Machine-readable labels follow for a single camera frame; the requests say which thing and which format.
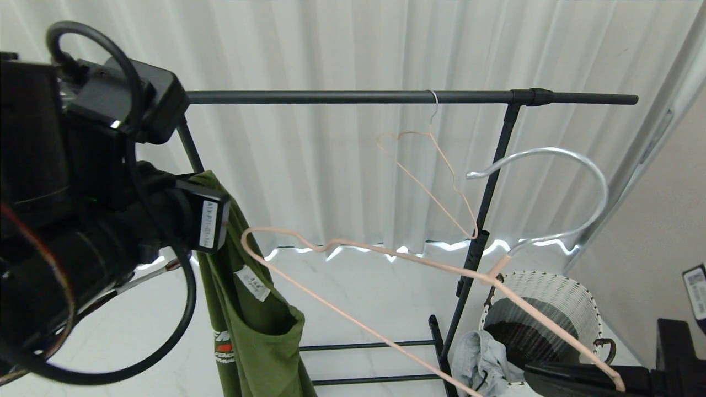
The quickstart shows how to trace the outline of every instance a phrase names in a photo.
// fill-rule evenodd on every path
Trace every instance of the green shirt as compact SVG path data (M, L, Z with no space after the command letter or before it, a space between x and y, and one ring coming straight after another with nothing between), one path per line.
M190 181L225 192L211 171ZM304 314L275 289L269 270L243 250L240 236L247 227L231 197L223 247L212 255L197 253L223 394L316 396L299 355ZM249 241L262 255L252 235Z

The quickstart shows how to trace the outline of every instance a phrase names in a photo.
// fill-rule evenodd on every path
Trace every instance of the clothing rack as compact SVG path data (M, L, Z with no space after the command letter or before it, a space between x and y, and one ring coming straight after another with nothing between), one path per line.
M506 103L503 128L495 150L493 162L505 157L510 143L510 136L522 106L542 106L551 103L583 103L598 105L634 105L637 95L591 94L591 93L555 93L542 88L509 91L188 91L192 105L264 105L264 104L406 104L406 103ZM203 172L203 163L193 142L186 118L177 127L181 143L194 172ZM483 226L490 209L491 200L498 182L500 170L495 171L486 183L485 192L478 211L478 238L472 240L463 267L477 271L490 233ZM446 338L442 338L439 323L435 315L429 316L431 339L404 340L397 342L401 346L433 345L436 350L439 368L451 373L448 353L458 328L458 322L468 299L473 284L472 278L461 277L456 286L458 301L453 312ZM301 351L345 350L385 348L385 343L352 343L342 345L303 346ZM366 377L350 379L324 379L313 381L314 386L339 384L368 384L394 381L419 381L439 379L435 374L400 375L393 377ZM447 397L458 397L456 388L444 381Z

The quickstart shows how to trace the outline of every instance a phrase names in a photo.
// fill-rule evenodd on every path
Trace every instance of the white marble floor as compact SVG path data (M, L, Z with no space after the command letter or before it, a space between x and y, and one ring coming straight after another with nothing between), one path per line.
M448 248L428 244L425 256L461 266L465 247L452 251ZM481 269L491 266L501 254L502 248L499 248L486 255ZM456 275L401 259L391 263L382 255L356 249L343 249L329 261L322 254L282 249L272 260L300 283L394 340L429 339L427 319L430 314L437 316L444 335L448 329L456 303ZM560 273L565 263L566 258L558 249L532 247L518 254L508 270ZM275 285L306 315L302 345L376 341L286 281L275 277ZM477 328L488 289L480 283L474 284L458 335ZM151 280L89 316L74 331L55 362L94 372L133 364L172 332L181 315L184 297L181 274ZM200 295L187 334L173 352L147 372L119 384L90 388L54 384L28 375L0 389L0 397L220 397L212 343L208 314L203 295ZM410 349L436 364L432 346ZM389 348L303 352L302 356L312 379L426 373ZM615 364L638 363L619 343ZM439 380L319 386L317 392L320 397L445 395Z

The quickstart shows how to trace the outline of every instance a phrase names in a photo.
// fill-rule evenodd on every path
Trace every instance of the hanger hook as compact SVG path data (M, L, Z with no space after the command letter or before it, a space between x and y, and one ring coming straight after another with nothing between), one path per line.
M431 124L434 121L434 117L436 116L436 113L439 111L439 98L436 96L436 93L434 90L427 90L429 91L433 96L434 100L436 101L436 109L434 110L434 113L431 115L431 118L429 119L429 123Z
M533 239L526 239L522 240L520 243L516 244L514 247L510 249L508 252L508 256L513 256L519 249L526 247L529 244L535 243L535 242L544 242L548 240L553 240L553 239L562 239L564 237L569 237L571 235L576 235L583 231L585 228L589 227L603 212L603 210L606 208L606 204L608 203L608 184L606 183L606 177L603 175L601 170L598 168L598 166L592 162L588 157L581 155L576 152L572 152L571 150L566 150L562 148L535 148L535 149L529 149L525 150L524 152L519 152L515 153L513 155L509 155L506 158L500 159L499 161L493 163L490 167L486 168L483 171L480 172L468 172L466 174L466 179L476 179L476 178L485 178L489 177L493 172L497 171L500 169L500 167L507 165L515 160L519 160L520 158L523 157L528 157L531 155L538 155L538 154L554 154L554 155L560 155L566 158L570 158L571 160L578 161L581 165L584 165L587 167L591 173L594 175L596 180L599 183L599 188L601 192L600 200L598 205L596 206L596 209L593 211L593 214L586 219L584 223L582 223L580 226L568 230L566 232L561 232L561 233L556 233L553 235L547 235L547 236L542 236L542 237L535 237Z

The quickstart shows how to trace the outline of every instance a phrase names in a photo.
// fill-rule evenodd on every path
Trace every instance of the curtain fold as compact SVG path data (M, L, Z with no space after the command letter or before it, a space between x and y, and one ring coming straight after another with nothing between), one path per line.
M39 0L0 4L0 45L48 60L57 20L101 30L132 58L169 69L187 90L506 90L631 93L636 106L523 108L509 153L560 146L584 153L608 180L650 109L701 1L189 1ZM85 39L74 57L104 61ZM252 225L421 252L425 240L464 238L376 147L383 133L426 131L434 105L192 105L187 117L204 165ZM477 211L503 105L441 105L433 132ZM462 200L431 142L386 148L469 229ZM176 134L140 158L188 172ZM592 212L588 172L567 160L504 169L486 229L507 242L572 227ZM260 236L263 251L299 246Z

